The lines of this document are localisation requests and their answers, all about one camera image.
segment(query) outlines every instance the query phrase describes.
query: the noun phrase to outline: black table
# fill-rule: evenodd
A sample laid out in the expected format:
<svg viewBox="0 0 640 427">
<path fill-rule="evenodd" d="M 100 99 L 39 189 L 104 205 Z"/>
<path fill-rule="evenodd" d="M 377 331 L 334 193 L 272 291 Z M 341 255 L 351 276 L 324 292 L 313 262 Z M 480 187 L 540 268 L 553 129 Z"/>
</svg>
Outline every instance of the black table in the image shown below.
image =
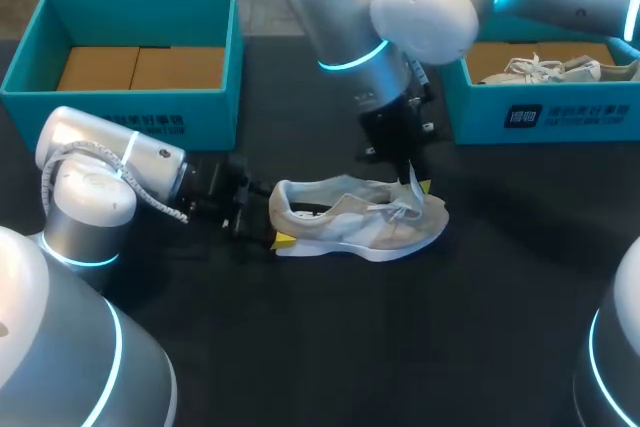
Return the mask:
<svg viewBox="0 0 640 427">
<path fill-rule="evenodd" d="M 356 120 L 305 39 L 247 42 L 239 150 L 255 173 L 392 180 L 355 162 Z M 0 43 L 3 67 L 14 49 Z M 0 142 L 0 225 L 30 234 L 39 172 L 4 109 Z M 107 296 L 171 357 L 178 427 L 572 425 L 578 349 L 640 232 L 640 144 L 427 152 L 451 223 L 386 265 L 240 258 L 212 226 L 142 212 Z"/>
</svg>

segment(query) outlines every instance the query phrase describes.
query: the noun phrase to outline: teal box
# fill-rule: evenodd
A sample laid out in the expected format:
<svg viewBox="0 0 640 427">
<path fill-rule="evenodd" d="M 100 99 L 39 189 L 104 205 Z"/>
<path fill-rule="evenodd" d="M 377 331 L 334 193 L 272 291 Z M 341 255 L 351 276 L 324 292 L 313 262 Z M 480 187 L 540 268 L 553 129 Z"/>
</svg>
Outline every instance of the teal box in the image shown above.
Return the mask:
<svg viewBox="0 0 640 427">
<path fill-rule="evenodd" d="M 225 47 L 220 89 L 58 92 L 73 46 Z M 0 96 L 35 150 L 49 114 L 67 105 L 189 151 L 231 150 L 242 80 L 236 0 L 40 0 Z"/>
<path fill-rule="evenodd" d="M 617 65 L 640 55 L 640 42 L 511 16 L 492 17 L 478 41 L 601 42 Z M 640 82 L 473 85 L 464 59 L 439 71 L 458 144 L 640 140 Z"/>
</svg>

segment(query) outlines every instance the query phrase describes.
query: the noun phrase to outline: shoe box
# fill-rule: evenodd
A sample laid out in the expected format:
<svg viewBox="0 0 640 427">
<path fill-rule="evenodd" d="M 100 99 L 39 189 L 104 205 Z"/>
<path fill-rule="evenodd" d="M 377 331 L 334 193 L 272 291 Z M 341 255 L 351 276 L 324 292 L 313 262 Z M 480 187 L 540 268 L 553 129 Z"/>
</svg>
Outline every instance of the shoe box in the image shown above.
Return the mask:
<svg viewBox="0 0 640 427">
<path fill-rule="evenodd" d="M 466 57 L 440 67 L 456 143 L 640 140 L 640 82 L 479 85 L 513 58 L 566 62 L 588 55 L 628 65 L 640 43 L 506 15 L 490 18 Z"/>
<path fill-rule="evenodd" d="M 0 98 L 30 150 L 67 105 L 187 151 L 228 151 L 243 53 L 237 0 L 40 0 Z"/>
</svg>

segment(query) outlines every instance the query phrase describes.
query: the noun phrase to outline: printed logo on box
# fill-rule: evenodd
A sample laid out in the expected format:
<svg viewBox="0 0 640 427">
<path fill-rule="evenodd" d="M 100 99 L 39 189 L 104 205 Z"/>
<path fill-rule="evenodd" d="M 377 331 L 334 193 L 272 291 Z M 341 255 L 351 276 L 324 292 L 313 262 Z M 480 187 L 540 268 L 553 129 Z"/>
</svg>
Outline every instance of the printed logo on box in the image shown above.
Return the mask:
<svg viewBox="0 0 640 427">
<path fill-rule="evenodd" d="M 505 129 L 528 129 L 535 127 L 542 112 L 541 104 L 512 105 L 504 121 Z"/>
<path fill-rule="evenodd" d="M 544 125 L 548 127 L 618 125 L 624 122 L 630 110 L 629 104 L 556 105 L 549 109 Z"/>
<path fill-rule="evenodd" d="M 182 115 L 103 115 L 109 122 L 129 127 L 144 134 L 185 135 Z"/>
</svg>

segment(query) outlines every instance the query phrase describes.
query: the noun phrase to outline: sneaker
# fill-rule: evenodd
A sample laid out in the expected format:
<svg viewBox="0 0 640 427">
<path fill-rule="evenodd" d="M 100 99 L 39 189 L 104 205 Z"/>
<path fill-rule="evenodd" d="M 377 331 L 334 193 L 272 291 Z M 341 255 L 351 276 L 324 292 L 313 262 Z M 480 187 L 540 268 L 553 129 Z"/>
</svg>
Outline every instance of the sneaker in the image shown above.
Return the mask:
<svg viewBox="0 0 640 427">
<path fill-rule="evenodd" d="M 484 79 L 480 84 L 548 84 L 560 82 L 599 82 L 601 66 L 590 57 L 581 57 L 566 63 L 555 60 L 540 62 L 537 54 L 532 59 L 511 59 L 504 74 Z"/>
<path fill-rule="evenodd" d="M 571 60 L 565 65 L 576 68 L 594 62 L 591 57 L 584 56 Z M 600 82 L 638 82 L 640 81 L 640 60 L 634 60 L 629 65 L 600 64 Z"/>
<path fill-rule="evenodd" d="M 312 216 L 294 212 L 295 203 L 330 208 Z M 277 231 L 297 239 L 278 255 L 350 252 L 373 262 L 399 259 L 426 247 L 449 221 L 444 202 L 422 193 L 417 181 L 403 186 L 348 175 L 320 182 L 279 182 L 269 199 L 269 215 Z"/>
</svg>

